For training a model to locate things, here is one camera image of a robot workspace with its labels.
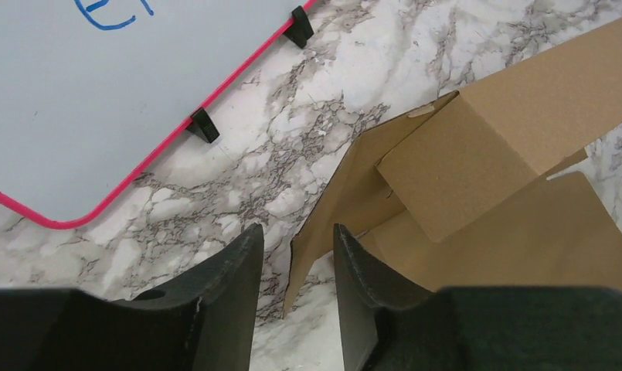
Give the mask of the brown cardboard box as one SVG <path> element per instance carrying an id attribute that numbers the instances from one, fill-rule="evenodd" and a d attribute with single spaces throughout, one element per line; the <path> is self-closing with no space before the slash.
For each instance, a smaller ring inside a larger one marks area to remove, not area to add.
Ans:
<path id="1" fill-rule="evenodd" d="M 585 147 L 622 123 L 622 18 L 364 131 L 291 243 L 289 311 L 335 225 L 431 291 L 622 291 L 622 233 Z"/>

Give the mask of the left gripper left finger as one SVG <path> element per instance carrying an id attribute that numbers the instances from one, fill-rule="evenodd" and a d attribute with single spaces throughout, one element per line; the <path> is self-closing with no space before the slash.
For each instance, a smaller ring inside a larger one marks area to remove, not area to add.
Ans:
<path id="1" fill-rule="evenodd" d="M 130 301 L 0 289 L 0 370 L 246 370 L 263 250 L 263 228 L 252 224 Z"/>

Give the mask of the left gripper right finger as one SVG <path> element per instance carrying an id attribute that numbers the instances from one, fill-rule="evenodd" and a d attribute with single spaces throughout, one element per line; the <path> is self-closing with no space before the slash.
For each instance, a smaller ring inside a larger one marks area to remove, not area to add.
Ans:
<path id="1" fill-rule="evenodd" d="M 622 294 L 587 286 L 437 292 L 333 228 L 347 370 L 622 370 Z"/>

